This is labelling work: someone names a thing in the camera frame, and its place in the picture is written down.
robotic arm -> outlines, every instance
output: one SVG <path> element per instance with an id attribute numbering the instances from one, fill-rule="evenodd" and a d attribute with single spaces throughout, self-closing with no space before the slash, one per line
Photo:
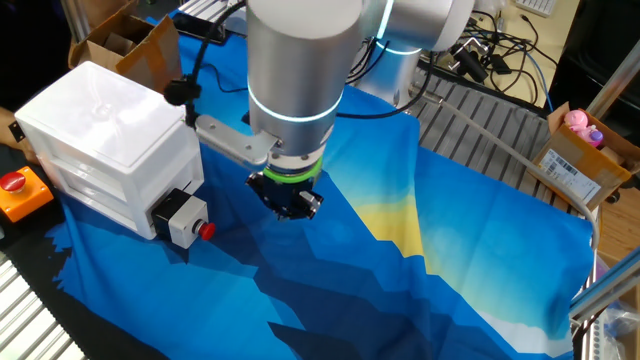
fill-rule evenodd
<path id="1" fill-rule="evenodd" d="M 208 115 L 201 141 L 254 170 L 247 184 L 279 218 L 313 218 L 313 185 L 361 40 L 442 51 L 474 0 L 248 0 L 249 122 L 244 136 Z"/>

black cable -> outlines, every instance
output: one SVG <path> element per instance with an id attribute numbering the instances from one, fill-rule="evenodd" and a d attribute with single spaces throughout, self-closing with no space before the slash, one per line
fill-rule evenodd
<path id="1" fill-rule="evenodd" d="M 493 87 L 497 91 L 504 93 L 504 91 L 500 89 L 498 85 L 496 85 L 495 80 L 493 79 L 493 74 L 495 73 L 495 69 L 487 69 L 487 70 L 491 71 L 491 74 L 489 75 L 489 79 L 491 80 L 491 84 L 493 85 Z M 514 72 L 523 73 L 531 79 L 531 82 L 533 83 L 533 89 L 534 89 L 534 96 L 533 96 L 533 100 L 531 101 L 531 104 L 535 105 L 538 102 L 538 84 L 536 82 L 536 79 L 533 77 L 533 75 L 531 75 L 530 72 L 526 70 L 516 70 L 516 69 L 510 69 L 510 70 Z"/>
<path id="2" fill-rule="evenodd" d="M 198 56 L 196 56 L 196 61 L 193 64 L 193 71 L 191 72 L 191 78 L 190 78 L 190 81 L 193 84 L 198 83 L 198 73 L 200 72 L 200 67 L 202 66 L 204 53 L 207 51 L 207 46 L 209 46 L 209 41 L 211 41 L 211 38 L 213 37 L 213 35 L 215 35 L 216 31 L 218 31 L 218 28 L 229 18 L 229 16 L 231 16 L 236 11 L 242 9 L 246 5 L 247 5 L 246 0 L 238 1 L 237 3 L 235 3 L 235 5 L 227 8 L 222 14 L 220 14 L 220 16 L 216 19 L 216 21 L 214 21 L 211 24 L 211 27 L 209 27 L 209 31 L 207 32 L 207 35 L 204 37 L 204 40 L 202 40 L 202 45 L 200 45 Z"/>
<path id="3" fill-rule="evenodd" d="M 238 89 L 233 89 L 233 90 L 226 90 L 222 88 L 222 84 L 220 83 L 220 72 L 218 71 L 218 68 L 215 67 L 215 65 L 213 64 L 209 64 L 209 63 L 204 63 L 202 64 L 202 67 L 210 67 L 213 69 L 213 72 L 216 74 L 216 80 L 218 81 L 218 88 L 220 89 L 220 91 L 222 91 L 223 93 L 226 94 L 232 94 L 232 93 L 237 93 L 237 92 L 241 92 L 241 91 L 247 91 L 249 90 L 249 88 L 238 88 Z"/>
<path id="4" fill-rule="evenodd" d="M 354 73 L 349 73 L 349 76 L 347 77 L 348 80 L 361 76 L 362 73 L 367 69 L 367 67 L 369 66 L 369 62 L 371 61 L 371 57 L 375 52 L 375 44 L 377 43 L 378 43 L 378 39 L 373 39 L 371 41 L 371 44 L 369 44 L 369 48 L 367 49 L 367 53 L 365 54 L 362 66 L 359 69 L 357 69 Z"/>
<path id="5" fill-rule="evenodd" d="M 495 48 L 495 45 L 497 45 L 497 44 L 500 42 L 500 40 L 499 40 L 499 35 L 500 35 L 500 33 L 498 32 L 498 23 L 496 22 L 496 18 L 494 18 L 494 17 L 493 17 L 493 15 L 491 15 L 491 14 L 489 14 L 489 13 L 487 13 L 487 12 L 484 12 L 484 11 L 478 11 L 478 10 L 473 10 L 472 12 L 473 12 L 473 13 L 476 13 L 476 14 L 480 14 L 480 15 L 487 16 L 489 19 L 491 19 L 491 22 L 493 23 L 493 39 L 492 39 L 492 40 L 489 40 L 489 42 L 490 42 L 490 43 L 493 43 L 493 44 L 494 44 L 494 46 L 492 46 L 492 47 L 490 47 L 490 48 L 489 48 L 489 52 L 488 52 L 488 53 L 487 53 L 487 55 L 486 55 L 487 57 L 489 57 L 489 56 L 493 55 L 493 52 L 494 52 L 494 51 L 495 51 L 495 49 L 496 49 L 496 48 Z"/>
<path id="6" fill-rule="evenodd" d="M 362 63 L 364 62 L 364 60 L 370 56 L 369 54 L 373 51 L 373 46 L 375 46 L 375 39 L 371 40 L 368 44 L 367 44 L 367 48 L 364 51 L 364 54 L 362 54 L 362 57 L 360 58 L 360 61 L 358 61 L 358 63 L 351 68 L 351 71 L 349 72 L 349 74 L 353 74 L 354 72 L 356 72 L 356 70 L 358 68 L 360 68 L 360 65 L 362 65 Z"/>
<path id="7" fill-rule="evenodd" d="M 391 111 L 391 112 L 388 112 L 388 113 L 384 113 L 384 114 L 358 115 L 358 114 L 338 113 L 338 114 L 336 114 L 336 116 L 343 117 L 343 118 L 348 118 L 348 119 L 371 120 L 371 119 L 388 118 L 388 117 L 391 117 L 393 115 L 397 115 L 397 114 L 400 114 L 401 112 L 404 112 L 405 110 L 407 110 L 407 109 L 411 108 L 413 105 L 415 105 L 420 99 L 422 99 L 422 96 L 424 95 L 424 93 L 427 92 L 427 87 L 429 86 L 429 81 L 431 80 L 431 74 L 433 74 L 433 67 L 434 67 L 435 62 L 436 62 L 436 59 L 435 59 L 434 53 L 432 52 L 430 57 L 429 57 L 429 70 L 427 70 L 427 78 L 424 80 L 424 84 L 422 84 L 422 87 L 418 91 L 418 94 L 413 99 L 411 99 L 411 101 L 409 101 L 405 106 L 403 106 L 401 108 L 398 108 L 398 109 L 396 109 L 394 111 Z"/>
<path id="8" fill-rule="evenodd" d="M 535 47 L 536 45 L 538 45 L 538 40 L 540 39 L 540 36 L 538 35 L 538 30 L 536 30 L 536 27 L 533 26 L 533 23 L 531 22 L 531 20 L 529 20 L 529 18 L 526 15 L 520 14 L 520 18 L 526 21 L 529 24 L 529 26 L 531 26 L 531 30 L 533 30 L 533 33 L 536 34 L 536 39 L 533 41 L 533 46 Z"/>
<path id="9" fill-rule="evenodd" d="M 380 53 L 380 55 L 378 55 L 378 58 L 376 59 L 376 61 L 374 61 L 373 64 L 371 64 L 371 66 L 369 66 L 369 68 L 365 70 L 362 74 L 347 81 L 347 85 L 351 85 L 354 82 L 362 79 L 365 75 L 367 75 L 371 71 L 371 69 L 373 69 L 374 67 L 376 67 L 376 65 L 378 65 L 378 62 L 380 62 L 380 59 L 382 59 L 382 56 L 384 55 L 384 53 L 387 52 L 387 47 L 389 46 L 389 42 L 390 41 L 387 41 L 387 43 L 384 45 L 384 49 L 382 49 L 382 52 Z"/>

metal pole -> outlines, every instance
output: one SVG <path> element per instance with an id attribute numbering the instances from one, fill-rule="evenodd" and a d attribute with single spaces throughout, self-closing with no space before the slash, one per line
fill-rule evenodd
<path id="1" fill-rule="evenodd" d="M 84 40 L 91 32 L 89 27 L 89 19 L 87 13 L 84 11 L 84 6 L 81 0 L 61 0 L 60 4 L 64 10 L 64 15 L 67 18 L 69 29 L 71 30 L 71 37 L 73 41 L 78 44 Z"/>
<path id="2" fill-rule="evenodd" d="M 587 108 L 587 111 L 595 118 L 601 119 L 609 110 L 609 107 L 627 88 L 636 74 L 640 71 L 640 41 L 631 50 L 627 58 L 624 59 L 618 70 L 611 76 L 609 81 L 600 90 L 598 96 Z"/>

table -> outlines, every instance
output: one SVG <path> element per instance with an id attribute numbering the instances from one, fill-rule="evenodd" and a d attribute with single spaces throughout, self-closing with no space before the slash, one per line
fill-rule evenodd
<path id="1" fill-rule="evenodd" d="M 571 29 L 571 24 L 573 23 L 573 18 L 575 17 L 576 10 L 578 9 L 579 2 L 580 0 L 558 0 L 551 16 L 543 18 L 542 16 L 517 8 L 512 0 L 509 6 L 502 11 L 502 17 L 505 20 L 504 32 L 524 39 L 533 40 L 535 38 L 535 34 L 531 29 L 531 26 L 520 18 L 521 14 L 526 15 L 531 23 L 533 23 L 540 36 L 537 47 L 551 58 L 558 61 L 562 55 L 565 42 L 567 41 L 567 36 L 569 35 L 569 30 Z M 476 18 L 482 19 L 481 21 L 478 21 L 479 26 L 493 30 L 491 19 L 484 16 L 476 16 Z M 504 41 L 502 43 L 505 45 L 510 44 L 508 41 Z M 506 51 L 504 48 L 498 49 L 498 54 Z M 544 74 L 544 79 L 547 82 L 547 86 L 551 86 L 551 81 L 553 80 L 553 76 L 556 72 L 555 65 L 538 52 L 533 52 L 531 55 L 540 65 L 542 73 Z M 507 65 L 512 69 L 519 69 L 521 61 L 521 55 L 512 55 L 505 59 Z M 525 61 L 524 70 L 530 72 L 536 78 L 538 85 L 538 101 L 536 102 L 536 105 L 543 107 L 546 101 L 546 96 L 542 87 L 542 81 L 539 78 L 539 72 L 530 59 Z M 511 84 L 511 82 L 515 80 L 516 76 L 517 73 L 514 72 L 510 75 L 495 74 L 493 78 L 496 85 L 500 88 L 504 88 Z M 489 88 L 493 88 L 489 79 L 485 80 L 485 85 Z M 534 90 L 531 80 L 529 77 L 523 76 L 518 80 L 516 85 L 507 91 L 506 94 L 525 101 L 531 101 L 534 96 L 533 92 Z"/>

blue printed cloth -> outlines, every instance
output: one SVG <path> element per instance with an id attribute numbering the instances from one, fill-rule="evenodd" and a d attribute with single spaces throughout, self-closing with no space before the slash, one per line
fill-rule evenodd
<path id="1" fill-rule="evenodd" d="M 183 69 L 199 42 L 180 40 Z M 246 45 L 210 46 L 225 88 Z M 196 106 L 237 130 L 246 93 L 200 75 Z M 340 110 L 385 112 L 347 87 Z M 248 176 L 201 147 L 217 225 L 185 263 L 64 198 L 65 292 L 172 359 L 570 359 L 568 308 L 591 266 L 587 222 L 418 146 L 419 124 L 338 119 L 313 221 L 281 223 Z"/>

